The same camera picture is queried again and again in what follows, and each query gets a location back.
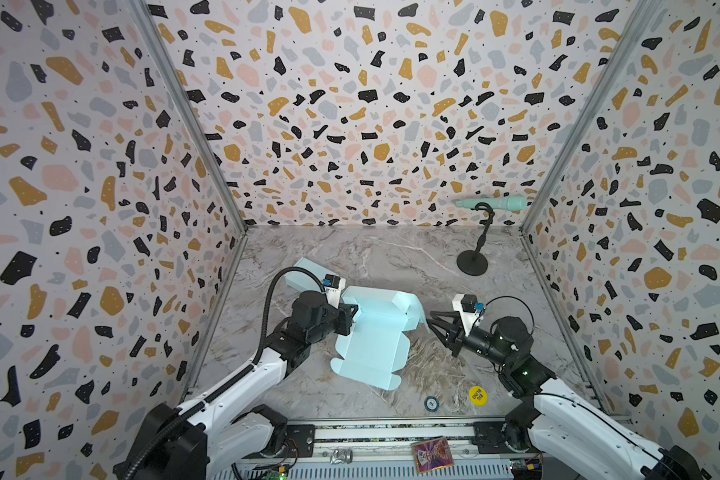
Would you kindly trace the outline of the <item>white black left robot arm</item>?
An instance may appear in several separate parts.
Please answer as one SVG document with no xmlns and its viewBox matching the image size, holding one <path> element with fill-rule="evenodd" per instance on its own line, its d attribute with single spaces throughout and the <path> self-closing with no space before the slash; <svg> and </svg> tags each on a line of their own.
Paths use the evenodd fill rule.
<svg viewBox="0 0 720 480">
<path fill-rule="evenodd" d="M 153 408 L 116 477 L 207 479 L 250 455 L 288 456 L 287 418 L 258 400 L 307 360 L 313 344 L 348 335 L 358 311 L 320 291 L 301 293 L 242 367 L 177 407 Z"/>
</svg>

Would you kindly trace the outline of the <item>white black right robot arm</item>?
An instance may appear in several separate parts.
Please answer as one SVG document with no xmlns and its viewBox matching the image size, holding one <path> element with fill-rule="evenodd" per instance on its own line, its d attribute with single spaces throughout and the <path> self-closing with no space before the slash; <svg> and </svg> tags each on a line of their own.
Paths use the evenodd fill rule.
<svg viewBox="0 0 720 480">
<path fill-rule="evenodd" d="M 552 456 L 586 479 L 699 479 L 695 458 L 679 446 L 663 448 L 629 430 L 578 395 L 531 353 L 533 337 L 517 317 L 488 330 L 476 312 L 434 312 L 427 326 L 453 356 L 471 352 L 496 368 L 518 400 L 499 427 L 478 431 L 482 452 L 534 450 Z"/>
</svg>

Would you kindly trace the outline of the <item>yellow round sticker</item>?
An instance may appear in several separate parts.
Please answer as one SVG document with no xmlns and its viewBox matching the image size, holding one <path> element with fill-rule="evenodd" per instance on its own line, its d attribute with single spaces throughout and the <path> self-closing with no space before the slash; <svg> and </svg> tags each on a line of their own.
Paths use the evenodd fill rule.
<svg viewBox="0 0 720 480">
<path fill-rule="evenodd" d="M 480 386 L 473 386 L 469 390 L 469 400 L 475 406 L 484 406 L 488 402 L 487 391 Z"/>
</svg>

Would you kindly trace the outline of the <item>black microphone stand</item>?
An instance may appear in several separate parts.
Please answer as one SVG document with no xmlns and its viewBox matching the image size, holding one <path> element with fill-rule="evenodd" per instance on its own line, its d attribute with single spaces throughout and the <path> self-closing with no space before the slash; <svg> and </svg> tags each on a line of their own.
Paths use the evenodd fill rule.
<svg viewBox="0 0 720 480">
<path fill-rule="evenodd" d="M 472 250 L 465 250 L 458 255 L 457 267 L 462 273 L 477 277 L 485 274 L 488 269 L 488 260 L 481 253 L 481 250 L 486 243 L 487 233 L 493 223 L 495 212 L 494 209 L 486 202 L 477 203 L 474 209 L 476 211 L 487 213 L 488 218 L 480 236 L 478 237 L 476 246 Z"/>
</svg>

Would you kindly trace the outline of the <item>purple snack packet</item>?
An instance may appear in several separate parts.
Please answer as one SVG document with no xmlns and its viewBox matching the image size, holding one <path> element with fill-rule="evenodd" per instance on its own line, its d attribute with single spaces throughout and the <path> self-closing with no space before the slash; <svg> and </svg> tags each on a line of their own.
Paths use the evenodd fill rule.
<svg viewBox="0 0 720 480">
<path fill-rule="evenodd" d="M 418 474 L 452 467 L 453 455 L 446 437 L 416 442 L 412 445 L 415 468 Z"/>
</svg>

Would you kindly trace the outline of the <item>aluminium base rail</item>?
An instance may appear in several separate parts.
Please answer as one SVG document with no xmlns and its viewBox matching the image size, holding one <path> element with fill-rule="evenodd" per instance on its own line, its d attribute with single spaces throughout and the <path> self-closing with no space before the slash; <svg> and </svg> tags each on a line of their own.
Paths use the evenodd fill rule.
<svg viewBox="0 0 720 480">
<path fill-rule="evenodd" d="M 250 455 L 207 479 L 586 479 L 550 455 L 482 452 L 500 417 L 306 420 L 288 425 L 288 456 Z M 448 439 L 452 467 L 418 474 L 412 445 Z"/>
</svg>

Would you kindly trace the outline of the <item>aluminium left corner post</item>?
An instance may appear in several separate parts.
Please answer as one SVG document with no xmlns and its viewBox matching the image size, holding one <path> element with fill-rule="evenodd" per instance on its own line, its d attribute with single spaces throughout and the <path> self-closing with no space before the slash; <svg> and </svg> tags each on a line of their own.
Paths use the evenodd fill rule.
<svg viewBox="0 0 720 480">
<path fill-rule="evenodd" d="M 152 20 L 147 3 L 145 1 L 129 0 L 127 4 L 138 31 L 144 39 L 157 70 L 160 72 L 170 98 L 188 130 L 189 137 L 199 149 L 200 157 L 207 172 L 219 192 L 225 210 L 231 217 L 231 223 L 238 233 L 245 235 L 246 225 L 226 184 L 223 173 L 215 160 L 202 126 L 190 106 L 189 98 L 180 83 L 169 52 L 161 40 L 159 30 Z"/>
</svg>

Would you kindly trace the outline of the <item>aluminium corner post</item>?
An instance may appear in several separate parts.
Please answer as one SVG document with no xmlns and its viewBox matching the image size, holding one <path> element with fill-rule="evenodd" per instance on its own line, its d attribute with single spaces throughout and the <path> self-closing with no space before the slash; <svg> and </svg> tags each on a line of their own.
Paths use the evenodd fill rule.
<svg viewBox="0 0 720 480">
<path fill-rule="evenodd" d="M 591 95 L 576 118 L 570 130 L 570 135 L 563 143 L 562 149 L 548 170 L 536 197 L 534 198 L 528 214 L 520 228 L 521 234 L 526 237 L 533 229 L 533 225 L 543 212 L 545 205 L 551 197 L 556 183 L 565 173 L 565 169 L 572 160 L 576 148 L 589 128 L 589 123 L 597 116 L 599 109 L 608 98 L 610 89 L 615 85 L 622 70 L 625 68 L 632 51 L 647 29 L 653 18 L 662 8 L 663 1 L 644 0 L 637 1 L 634 12 L 629 17 L 621 39 L 617 42 L 609 63 L 604 67 Z"/>
<path fill-rule="evenodd" d="M 170 98 L 188 130 L 189 137 L 199 149 L 200 157 L 207 172 L 219 192 L 225 210 L 231 217 L 231 223 L 238 233 L 245 235 L 246 225 L 226 184 L 223 173 L 215 160 L 202 126 L 190 106 L 189 98 L 180 83 L 169 52 L 161 40 L 159 30 L 152 20 L 147 3 L 145 1 L 129 0 L 127 4 L 138 31 L 144 39 L 157 70 L 160 72 Z"/>
</svg>

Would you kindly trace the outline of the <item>aluminium right corner post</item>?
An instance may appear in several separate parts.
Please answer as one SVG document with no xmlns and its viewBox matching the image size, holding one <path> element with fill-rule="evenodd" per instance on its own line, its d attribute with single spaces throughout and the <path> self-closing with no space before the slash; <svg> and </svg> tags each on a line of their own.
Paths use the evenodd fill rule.
<svg viewBox="0 0 720 480">
<path fill-rule="evenodd" d="M 662 8 L 663 1 L 644 0 L 637 1 L 634 12 L 629 17 L 621 39 L 617 42 L 609 63 L 604 67 L 591 95 L 576 118 L 570 130 L 570 135 L 563 143 L 562 149 L 548 170 L 536 197 L 534 198 L 528 214 L 520 228 L 521 234 L 526 237 L 533 229 L 533 225 L 543 212 L 545 205 L 551 197 L 556 183 L 565 173 L 565 169 L 572 160 L 576 148 L 589 128 L 589 123 L 597 116 L 599 109 L 608 98 L 610 89 L 615 85 L 622 70 L 625 68 L 632 51 L 647 29 L 653 18 Z"/>
</svg>

